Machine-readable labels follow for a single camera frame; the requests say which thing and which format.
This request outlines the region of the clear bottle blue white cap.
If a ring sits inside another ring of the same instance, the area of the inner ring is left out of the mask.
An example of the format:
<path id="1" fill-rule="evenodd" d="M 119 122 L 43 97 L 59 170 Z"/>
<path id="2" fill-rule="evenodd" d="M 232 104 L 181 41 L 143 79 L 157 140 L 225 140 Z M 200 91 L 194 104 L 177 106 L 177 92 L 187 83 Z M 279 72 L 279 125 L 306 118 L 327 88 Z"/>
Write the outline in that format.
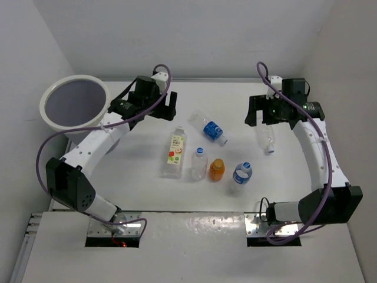
<path id="1" fill-rule="evenodd" d="M 207 173 L 208 156 L 207 152 L 198 147 L 191 156 L 191 176 L 193 180 L 198 181 L 204 179 Z"/>

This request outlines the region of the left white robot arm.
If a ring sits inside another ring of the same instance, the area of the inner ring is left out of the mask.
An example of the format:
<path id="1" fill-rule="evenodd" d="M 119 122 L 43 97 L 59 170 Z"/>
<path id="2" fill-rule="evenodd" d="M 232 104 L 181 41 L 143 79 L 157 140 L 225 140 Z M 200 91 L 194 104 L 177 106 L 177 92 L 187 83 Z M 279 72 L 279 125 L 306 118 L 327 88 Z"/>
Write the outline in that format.
<path id="1" fill-rule="evenodd" d="M 88 180 L 100 160 L 146 115 L 171 121 L 176 115 L 177 94 L 166 95 L 171 74 L 154 72 L 138 76 L 113 99 L 107 113 L 88 135 L 60 159 L 46 164 L 47 190 L 53 200 L 106 225 L 118 226 L 120 208 L 98 195 Z"/>

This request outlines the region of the apple juice labelled clear bottle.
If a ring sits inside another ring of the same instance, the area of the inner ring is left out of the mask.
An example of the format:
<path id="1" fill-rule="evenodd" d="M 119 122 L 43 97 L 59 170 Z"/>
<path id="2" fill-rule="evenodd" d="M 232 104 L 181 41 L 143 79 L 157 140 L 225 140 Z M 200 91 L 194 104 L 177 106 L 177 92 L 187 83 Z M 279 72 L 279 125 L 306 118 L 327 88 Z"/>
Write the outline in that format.
<path id="1" fill-rule="evenodd" d="M 180 179 L 183 172 L 183 159 L 186 150 L 187 135 L 185 129 L 178 126 L 171 134 L 168 153 L 162 169 L 162 177 Z"/>

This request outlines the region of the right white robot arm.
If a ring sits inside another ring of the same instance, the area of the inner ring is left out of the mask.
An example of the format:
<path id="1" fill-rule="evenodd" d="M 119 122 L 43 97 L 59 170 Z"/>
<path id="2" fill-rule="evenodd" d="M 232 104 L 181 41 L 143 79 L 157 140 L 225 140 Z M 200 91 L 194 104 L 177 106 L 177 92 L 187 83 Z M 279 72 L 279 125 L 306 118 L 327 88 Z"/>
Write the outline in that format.
<path id="1" fill-rule="evenodd" d="M 313 126 L 296 107 L 279 98 L 272 90 L 268 90 L 265 95 L 249 98 L 249 110 L 244 122 L 249 126 L 256 126 L 257 112 L 261 111 L 263 124 L 288 123 L 301 145 L 312 183 L 311 193 L 297 202 L 269 204 L 266 212 L 268 224 L 308 223 L 325 197 L 327 185 L 330 186 L 327 200 L 313 221 L 313 225 L 348 222 L 362 200 L 363 194 L 359 186 L 352 186 L 349 183 L 333 150 L 323 149 L 322 144 L 330 142 L 321 105 L 307 100 L 309 87 L 303 78 L 282 79 L 278 76 L 270 76 L 269 81 L 287 98 L 301 106 L 308 116 L 314 119 L 316 125 Z"/>

